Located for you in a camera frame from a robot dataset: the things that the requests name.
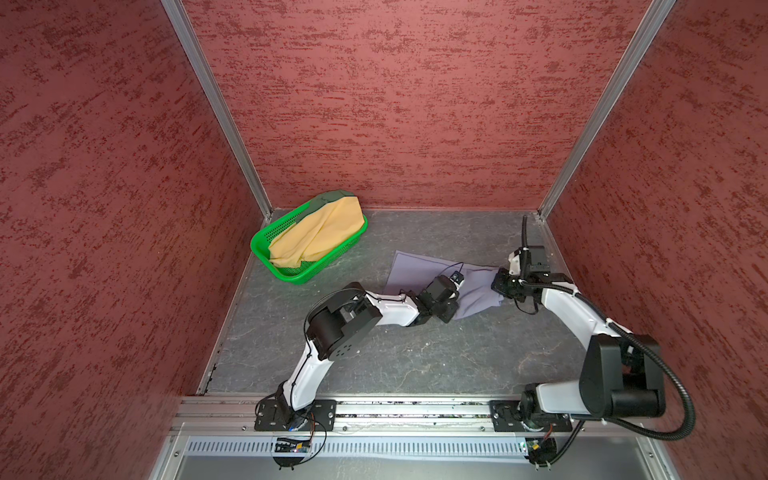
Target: green plastic basket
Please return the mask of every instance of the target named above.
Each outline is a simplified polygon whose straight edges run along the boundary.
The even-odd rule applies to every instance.
[[[317,272],[329,266],[335,259],[341,257],[342,253],[352,248],[352,245],[360,240],[360,236],[368,228],[368,219],[363,215],[363,224],[362,227],[360,227],[360,230],[357,230],[357,232],[346,242],[331,250],[330,253],[320,260],[317,260],[316,262],[302,262],[299,268],[277,268],[270,263],[270,243],[272,243],[272,240],[280,235],[285,229],[293,225],[293,219],[298,217],[299,214],[309,208],[309,206],[310,202],[306,202],[301,207],[297,207],[291,213],[261,229],[259,233],[253,236],[253,240],[250,241],[250,249],[253,250],[253,254],[261,260],[261,263],[266,265],[266,268],[270,269],[270,272],[274,273],[274,275],[283,282],[290,282],[295,285],[305,283],[315,276]]]

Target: aluminum frame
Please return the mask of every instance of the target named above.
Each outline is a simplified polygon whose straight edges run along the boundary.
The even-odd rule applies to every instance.
[[[568,278],[573,279],[571,271],[568,269],[568,265],[565,263],[563,253],[558,247],[558,242],[555,241],[552,230],[549,230],[547,221],[542,219],[540,215],[535,215],[536,224],[541,228],[541,236],[544,239],[544,248],[549,253],[550,263],[549,266],[553,272],[565,273]]]
[[[659,32],[659,28],[661,28],[667,15],[669,15],[675,1],[653,0],[648,10],[646,10],[611,79],[605,86],[603,94],[600,96],[597,105],[595,105],[592,115],[584,125],[584,130],[579,135],[578,140],[576,140],[571,153],[563,164],[563,168],[560,170],[558,177],[538,209],[542,220],[547,220],[549,214],[552,213],[552,209],[554,209],[555,204],[565,190],[565,186],[584,159],[584,155],[587,153],[590,145],[592,145],[595,137],[597,137],[614,105],[616,105],[629,79],[632,78],[632,74],[634,74],[637,66],[645,56],[645,52],[648,51],[648,47],[650,47],[651,42]]]
[[[250,278],[250,274],[253,272],[253,265],[255,261],[256,256],[251,253],[248,256],[248,261],[245,264],[243,274],[240,276],[240,281],[237,283],[237,289],[235,290],[235,294],[232,297],[230,308],[227,310],[227,315],[224,317],[224,322],[221,324],[221,328],[219,329],[219,335],[216,338],[214,349],[211,351],[210,356],[208,357],[208,363],[205,366],[203,378],[200,379],[200,383],[197,385],[197,395],[205,395],[205,392],[208,390],[208,384],[213,378],[216,364],[219,361],[219,356],[221,355],[221,349],[224,347],[224,342],[227,341],[227,335],[229,334],[230,327],[232,326],[235,312],[237,311],[238,305],[240,305],[240,299],[243,297],[245,285]]]
[[[237,441],[243,437],[271,439],[275,432],[255,432],[255,407],[263,396],[218,395],[190,396],[182,402],[168,433],[167,444],[158,459],[154,480],[173,480],[181,466],[189,442],[201,437],[219,437]],[[329,439],[524,439],[527,432],[494,432],[488,402],[501,397],[490,396],[332,396],[336,407],[334,430]],[[652,422],[647,419],[646,426]],[[554,436],[568,436],[566,432]],[[639,437],[612,423],[589,422],[580,436],[637,438],[638,455],[654,480],[679,480],[666,449],[660,442]]]
[[[272,217],[272,204],[270,199],[266,196],[266,190],[261,183],[259,174],[256,172],[253,162],[250,159],[248,150],[245,147],[243,138],[240,136],[240,132],[237,130],[235,120],[232,118],[230,109],[227,107],[227,102],[224,100],[224,96],[221,94],[218,83],[214,73],[210,70],[208,61],[205,58],[200,42],[197,40],[197,36],[192,28],[189,15],[184,9],[181,0],[161,0],[165,12],[168,14],[170,23],[174,26],[176,36],[181,42],[181,46],[184,48],[184,52],[187,53],[194,69],[197,80],[203,87],[205,96],[208,97],[211,108],[214,110],[221,130],[224,132],[224,136],[230,143],[232,153],[234,153],[237,163],[240,165],[240,169],[243,171],[248,186],[250,187],[253,197],[256,198],[256,202],[259,204],[261,213],[265,219]]]

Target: ventilation grille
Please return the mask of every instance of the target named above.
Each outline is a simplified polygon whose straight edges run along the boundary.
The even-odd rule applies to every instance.
[[[323,444],[315,439],[314,453]],[[186,455],[192,456],[271,456],[275,449],[272,439],[238,437],[193,436],[187,443]],[[449,437],[329,437],[320,453],[328,457],[384,457],[384,458],[497,458],[517,460],[527,455],[525,439],[520,437],[449,438]]]

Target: black cable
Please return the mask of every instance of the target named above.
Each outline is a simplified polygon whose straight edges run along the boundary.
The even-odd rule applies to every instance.
[[[522,280],[521,283],[526,286],[531,286],[534,288],[549,288],[552,290],[560,290],[561,292],[574,295],[573,290],[562,285],[553,285],[551,283],[532,283],[532,282],[526,282],[524,280]],[[635,425],[634,423],[627,422],[626,420],[623,420],[623,419],[605,419],[605,420],[607,422],[611,422],[616,425],[622,426],[627,430],[631,430],[632,432],[647,436],[648,438],[656,439],[656,440],[664,440],[665,442],[681,440],[687,437],[688,435],[690,435],[691,432],[694,430],[694,426],[696,426],[696,409],[694,408],[694,401],[691,399],[690,393],[688,393],[685,386],[683,386],[683,383],[682,381],[680,381],[680,378],[677,375],[675,375],[672,369],[661,359],[661,357],[659,357],[653,350],[645,346],[640,340],[637,339],[637,337],[635,337],[631,333],[628,333],[627,331],[622,329],[619,325],[616,324],[616,322],[609,323],[607,321],[608,320],[607,315],[605,315],[605,313],[603,313],[603,311],[600,310],[600,308],[598,308],[597,305],[592,303],[587,297],[585,297],[584,295],[581,295],[580,293],[576,293],[574,296],[579,300],[581,300],[582,302],[586,303],[604,322],[606,322],[608,327],[611,328],[616,333],[618,333],[618,335],[621,338],[627,340],[633,347],[639,349],[645,356],[647,356],[656,365],[658,365],[661,371],[664,372],[670,378],[670,380],[672,381],[672,384],[677,390],[677,394],[680,395],[680,400],[683,402],[683,413],[684,413],[683,421],[680,424],[680,426],[677,429],[673,430],[672,432],[657,432],[656,430],[644,429],[639,425]]]
[[[533,301],[533,309],[534,309],[533,312],[526,312],[525,310],[520,308],[520,306],[518,305],[518,300],[517,299],[513,299],[513,300],[515,301],[515,306],[518,307],[518,310],[520,310],[521,312],[527,313],[528,315],[535,315],[535,314],[538,313],[538,305],[536,305],[536,300]]]
[[[323,444],[320,446],[320,448],[319,448],[319,449],[317,449],[317,452],[315,452],[315,453],[313,453],[313,454],[312,454],[312,456],[311,456],[311,457],[309,457],[309,458],[305,458],[305,459],[304,459],[304,460],[302,460],[301,462],[297,463],[297,464],[296,464],[296,466],[298,466],[298,465],[304,465],[304,464],[305,464],[305,463],[307,463],[309,460],[312,460],[313,458],[317,457],[317,456],[318,456],[318,454],[319,454],[320,452],[322,452],[322,451],[323,451],[323,449],[324,449],[324,448],[325,448],[325,446],[326,446],[326,440],[328,440],[328,430],[326,429],[326,426],[325,426],[325,425],[323,425],[322,423],[318,422],[317,420],[312,420],[312,422],[315,422],[315,425],[320,425],[320,427],[323,429]]]
[[[296,386],[296,380],[301,375],[302,370],[304,370],[304,366],[306,365],[307,360],[309,360],[310,357],[312,356],[312,347],[310,346],[310,338],[306,335],[307,324],[310,322],[310,318],[312,318],[313,316],[315,316],[317,314],[315,309],[317,308],[318,305],[320,305],[321,303],[323,303],[326,300],[328,300],[331,296],[334,296],[337,293],[346,292],[348,290],[352,290],[352,291],[355,291],[355,292],[361,292],[363,294],[366,294],[365,290],[361,290],[359,288],[352,288],[352,287],[342,288],[341,290],[336,290],[335,292],[331,292],[328,295],[325,295],[323,298],[321,298],[317,302],[315,302],[315,304],[312,305],[312,308],[310,308],[310,311],[304,317],[304,327],[303,327],[304,341],[306,342],[306,346],[310,350],[310,352],[307,354],[306,357],[304,357],[304,363],[301,364],[301,367],[299,367],[299,372],[296,374],[296,378],[290,384],[290,395],[288,395],[288,405],[290,406],[291,410],[293,410],[294,412],[296,411],[296,409],[293,408],[293,387]]]
[[[377,301],[377,302],[397,302],[397,303],[405,303],[405,302],[406,302],[406,300],[408,299],[408,293],[407,293],[405,290],[400,290],[400,293],[398,293],[398,295],[402,295],[402,294],[405,294],[406,296],[404,296],[404,297],[403,297],[403,298],[401,298],[400,300],[387,300],[387,299],[379,298],[379,297],[377,297],[376,295],[373,295],[373,294],[371,294],[370,292],[366,292],[366,295],[367,295],[367,296],[369,296],[369,297],[373,298],[373,299],[374,299],[375,301]]]
[[[442,270],[440,271],[440,273],[438,273],[438,274],[437,274],[437,275],[435,275],[435,276],[441,276],[443,273],[445,273],[445,271],[446,271],[447,269],[451,268],[452,266],[456,266],[456,265],[461,265],[461,266],[458,268],[458,272],[459,272],[459,273],[461,273],[461,272],[462,272],[462,268],[464,268],[464,262],[456,262],[456,263],[454,263],[453,265],[448,265],[446,268],[442,269]]]
[[[576,424],[576,428],[574,428],[574,431],[571,432],[571,436],[568,437],[568,440],[565,441],[565,445],[563,445],[563,448],[560,449],[557,455],[554,456],[554,458],[549,462],[545,463],[535,463],[534,465],[538,465],[540,467],[548,467],[549,465],[553,465],[557,460],[562,458],[563,454],[566,453],[566,451],[571,447],[571,443],[574,442],[576,439],[576,435],[581,431],[581,427],[584,426],[584,420],[579,420],[579,422]]]
[[[523,215],[523,229],[520,237],[522,237],[523,248],[528,248],[528,215]]]

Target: red textured wall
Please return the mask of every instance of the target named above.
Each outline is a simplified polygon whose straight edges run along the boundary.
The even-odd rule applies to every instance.
[[[257,207],[158,0],[0,32],[0,478],[143,480]]]
[[[684,478],[768,472],[766,25],[760,0],[678,0],[549,220],[584,290],[690,389]]]
[[[649,0],[187,0],[272,203],[538,208]]]

